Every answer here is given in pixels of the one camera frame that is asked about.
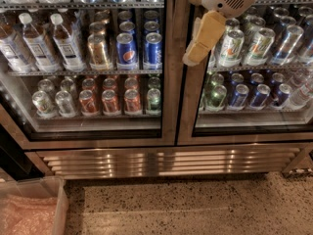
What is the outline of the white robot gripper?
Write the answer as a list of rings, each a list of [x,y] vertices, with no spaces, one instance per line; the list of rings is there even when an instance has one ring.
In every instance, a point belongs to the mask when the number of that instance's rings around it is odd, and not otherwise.
[[[183,56],[183,63],[187,66],[193,67],[198,65],[208,55],[223,35],[226,18],[240,16],[257,0],[188,1],[195,6],[203,5],[208,10],[201,19],[195,19],[192,40]]]

